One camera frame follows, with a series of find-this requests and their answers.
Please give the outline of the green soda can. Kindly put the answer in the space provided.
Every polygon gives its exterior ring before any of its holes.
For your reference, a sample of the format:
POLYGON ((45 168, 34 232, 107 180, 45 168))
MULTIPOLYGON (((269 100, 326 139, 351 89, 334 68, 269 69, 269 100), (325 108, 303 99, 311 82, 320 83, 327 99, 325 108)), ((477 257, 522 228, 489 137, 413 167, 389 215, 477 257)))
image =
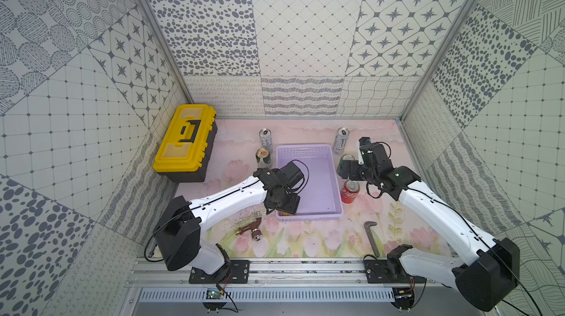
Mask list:
POLYGON ((339 161, 337 173, 342 179, 348 179, 350 177, 350 173, 352 171, 352 167, 354 164, 357 164, 358 161, 355 159, 353 155, 344 154, 339 161))

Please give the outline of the red cola can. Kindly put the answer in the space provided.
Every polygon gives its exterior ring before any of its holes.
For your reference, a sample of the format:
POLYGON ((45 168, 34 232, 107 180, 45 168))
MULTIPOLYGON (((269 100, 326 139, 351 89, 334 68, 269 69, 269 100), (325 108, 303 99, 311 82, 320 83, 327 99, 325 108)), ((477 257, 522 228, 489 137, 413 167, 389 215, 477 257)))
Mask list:
POLYGON ((360 192, 360 185, 353 180, 346 180, 340 190, 341 201, 344 204, 352 204, 360 192))

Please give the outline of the lilac plastic basket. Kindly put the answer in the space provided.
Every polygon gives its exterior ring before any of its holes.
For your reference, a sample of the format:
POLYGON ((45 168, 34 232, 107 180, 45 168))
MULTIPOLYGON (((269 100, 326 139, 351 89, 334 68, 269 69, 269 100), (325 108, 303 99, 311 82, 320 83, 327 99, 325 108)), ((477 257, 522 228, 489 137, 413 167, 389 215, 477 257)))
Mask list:
POLYGON ((299 194, 297 214, 284 215, 278 212, 279 221, 334 220, 343 216, 343 204, 330 145, 280 145, 276 150, 276 160, 277 167, 295 162, 308 177, 305 189, 299 194))

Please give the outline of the green white tea can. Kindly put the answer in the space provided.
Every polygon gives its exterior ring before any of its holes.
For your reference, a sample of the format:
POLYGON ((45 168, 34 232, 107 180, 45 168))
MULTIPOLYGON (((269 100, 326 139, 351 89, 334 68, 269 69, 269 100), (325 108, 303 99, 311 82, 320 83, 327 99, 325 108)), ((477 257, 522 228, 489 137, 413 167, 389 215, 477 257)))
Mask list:
POLYGON ((267 148, 259 148, 255 154, 255 159, 258 168, 270 169, 272 167, 271 154, 267 148))

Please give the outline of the white Monster can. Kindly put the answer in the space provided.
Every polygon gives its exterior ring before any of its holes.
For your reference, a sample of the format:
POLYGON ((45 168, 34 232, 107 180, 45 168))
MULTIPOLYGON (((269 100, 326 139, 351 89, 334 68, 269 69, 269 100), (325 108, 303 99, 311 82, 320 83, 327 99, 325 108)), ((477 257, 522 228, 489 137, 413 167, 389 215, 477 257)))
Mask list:
POLYGON ((259 132, 260 144, 262 148, 269 152, 273 151, 272 132, 269 129, 261 129, 259 132))
POLYGON ((347 141, 348 138, 350 136, 350 131, 347 128, 340 128, 338 129, 336 136, 335 136, 335 141, 333 144, 333 152, 335 155, 341 155, 343 154, 346 145, 347 145, 347 141))

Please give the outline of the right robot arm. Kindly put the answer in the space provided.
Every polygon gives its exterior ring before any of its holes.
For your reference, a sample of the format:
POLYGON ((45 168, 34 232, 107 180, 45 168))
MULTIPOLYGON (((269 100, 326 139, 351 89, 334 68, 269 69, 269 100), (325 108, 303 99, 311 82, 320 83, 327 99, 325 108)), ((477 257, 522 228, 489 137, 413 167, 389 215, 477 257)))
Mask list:
POLYGON ((387 272, 393 279, 422 277, 451 287, 475 308, 488 312, 519 284, 518 246, 498 240, 475 226, 445 203, 408 167, 389 162, 369 167, 355 160, 341 160, 343 179, 376 186, 418 214, 456 252, 455 257, 431 254, 403 244, 387 255, 387 272))

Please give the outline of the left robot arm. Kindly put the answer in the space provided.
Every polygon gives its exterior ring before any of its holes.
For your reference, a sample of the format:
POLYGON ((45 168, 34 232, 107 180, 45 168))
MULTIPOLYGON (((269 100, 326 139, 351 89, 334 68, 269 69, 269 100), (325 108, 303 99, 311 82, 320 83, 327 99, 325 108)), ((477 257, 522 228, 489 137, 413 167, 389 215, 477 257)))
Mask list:
POLYGON ((299 191, 305 185, 304 173, 291 163, 281 169, 259 168, 243 182, 204 198, 174 198, 152 233, 167 270, 189 265, 213 276, 228 269, 229 257, 219 245, 206 241, 207 230, 259 204, 268 213, 294 214, 300 204, 299 191))

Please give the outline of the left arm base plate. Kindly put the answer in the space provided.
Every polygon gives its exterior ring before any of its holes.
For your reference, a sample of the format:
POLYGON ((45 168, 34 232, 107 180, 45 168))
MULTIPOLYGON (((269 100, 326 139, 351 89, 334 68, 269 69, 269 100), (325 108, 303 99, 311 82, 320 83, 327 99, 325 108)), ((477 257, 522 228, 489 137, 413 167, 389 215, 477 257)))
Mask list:
POLYGON ((230 260, 211 275, 193 267, 189 283, 191 285, 242 285, 248 282, 249 274, 249 260, 230 260))

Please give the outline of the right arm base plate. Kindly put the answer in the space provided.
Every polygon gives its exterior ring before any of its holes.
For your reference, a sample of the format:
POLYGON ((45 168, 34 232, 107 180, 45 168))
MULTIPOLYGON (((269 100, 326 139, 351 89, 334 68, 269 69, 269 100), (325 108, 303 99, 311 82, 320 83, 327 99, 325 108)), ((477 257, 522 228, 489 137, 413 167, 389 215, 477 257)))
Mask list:
POLYGON ((396 267, 388 260, 376 259, 372 255, 363 258, 364 272, 369 284, 406 284, 411 282, 423 285, 425 278, 409 276, 401 267, 396 267))

